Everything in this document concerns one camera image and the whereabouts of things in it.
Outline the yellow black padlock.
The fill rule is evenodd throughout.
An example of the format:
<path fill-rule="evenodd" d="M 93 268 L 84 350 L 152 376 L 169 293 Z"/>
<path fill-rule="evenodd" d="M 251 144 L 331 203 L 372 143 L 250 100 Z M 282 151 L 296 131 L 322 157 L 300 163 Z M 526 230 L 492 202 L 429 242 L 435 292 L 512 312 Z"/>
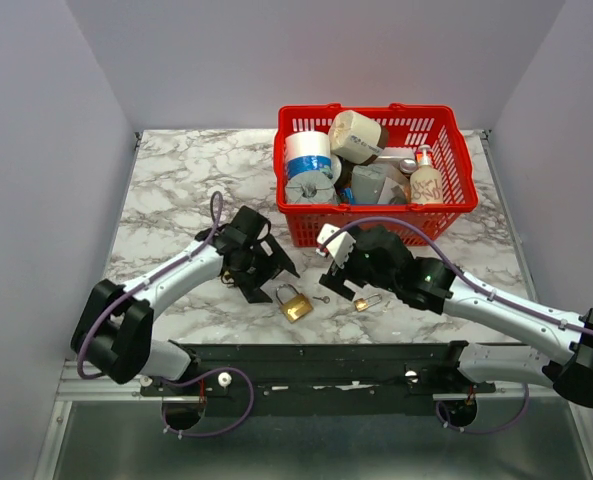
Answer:
<path fill-rule="evenodd" d="M 230 271 L 224 271 L 220 276 L 220 281 L 227 288 L 237 288 L 238 287 L 236 276 L 233 275 Z"/>

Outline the small brass padlock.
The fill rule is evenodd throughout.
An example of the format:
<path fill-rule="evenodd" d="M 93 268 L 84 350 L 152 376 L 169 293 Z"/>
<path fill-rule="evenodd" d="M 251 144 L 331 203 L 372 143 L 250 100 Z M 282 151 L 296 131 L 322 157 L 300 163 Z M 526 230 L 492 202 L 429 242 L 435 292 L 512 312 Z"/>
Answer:
<path fill-rule="evenodd" d="M 374 307 L 375 305 L 379 304 L 381 301 L 382 301 L 381 294 L 372 294 L 372 295 L 364 297 L 364 298 L 356 299 L 353 302 L 353 304 L 354 304 L 355 310 L 357 312 L 363 312 L 363 311 L 368 310 L 369 308 Z"/>

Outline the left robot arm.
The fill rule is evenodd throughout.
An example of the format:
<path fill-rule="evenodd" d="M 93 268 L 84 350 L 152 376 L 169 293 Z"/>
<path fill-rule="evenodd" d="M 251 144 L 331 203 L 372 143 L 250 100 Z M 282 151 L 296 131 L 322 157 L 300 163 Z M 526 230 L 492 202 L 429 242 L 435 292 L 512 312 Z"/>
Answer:
<path fill-rule="evenodd" d="M 79 363 L 90 362 L 100 375 L 125 384 L 138 375 L 158 377 L 177 395 L 190 393 L 198 380 L 188 348 L 153 337 L 154 321 L 196 287 L 223 278 L 250 304 L 268 303 L 266 282 L 295 264 L 271 233 L 270 221 L 243 206 L 233 219 L 214 224 L 170 260 L 123 284 L 108 279 L 91 290 L 71 338 Z"/>

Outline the large brass padlock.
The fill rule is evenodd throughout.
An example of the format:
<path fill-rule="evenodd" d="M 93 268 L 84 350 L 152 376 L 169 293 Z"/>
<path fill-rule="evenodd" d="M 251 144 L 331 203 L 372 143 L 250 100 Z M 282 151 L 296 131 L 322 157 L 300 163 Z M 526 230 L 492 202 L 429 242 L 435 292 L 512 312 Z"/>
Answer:
<path fill-rule="evenodd" d="M 290 298 L 283 300 L 282 294 L 287 292 Z M 310 300 L 291 284 L 282 284 L 275 289 L 275 298 L 280 310 L 290 323 L 295 323 L 314 310 Z"/>

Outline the dark silver key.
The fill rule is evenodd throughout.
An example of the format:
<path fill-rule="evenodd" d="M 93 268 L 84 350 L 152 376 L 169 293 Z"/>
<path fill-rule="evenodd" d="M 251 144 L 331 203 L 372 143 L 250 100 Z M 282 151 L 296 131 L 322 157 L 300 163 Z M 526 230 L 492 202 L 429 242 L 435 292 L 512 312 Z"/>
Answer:
<path fill-rule="evenodd" d="M 312 297 L 314 300 L 323 302 L 324 304 L 329 304 L 331 299 L 329 296 L 313 296 Z"/>

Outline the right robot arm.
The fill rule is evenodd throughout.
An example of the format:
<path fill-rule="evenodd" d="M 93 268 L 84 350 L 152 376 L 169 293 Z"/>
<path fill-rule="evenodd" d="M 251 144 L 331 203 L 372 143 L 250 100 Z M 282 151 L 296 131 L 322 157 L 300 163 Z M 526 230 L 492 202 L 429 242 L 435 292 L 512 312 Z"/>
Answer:
<path fill-rule="evenodd" d="M 320 283 L 348 300 L 349 283 L 394 294 L 405 305 L 469 320 L 513 338 L 511 344 L 468 343 L 440 362 L 445 390 L 494 381 L 539 385 L 593 409 L 593 308 L 580 314 L 497 289 L 457 267 L 441 251 L 416 257 L 383 225 L 325 224 L 316 240 L 332 263 Z"/>

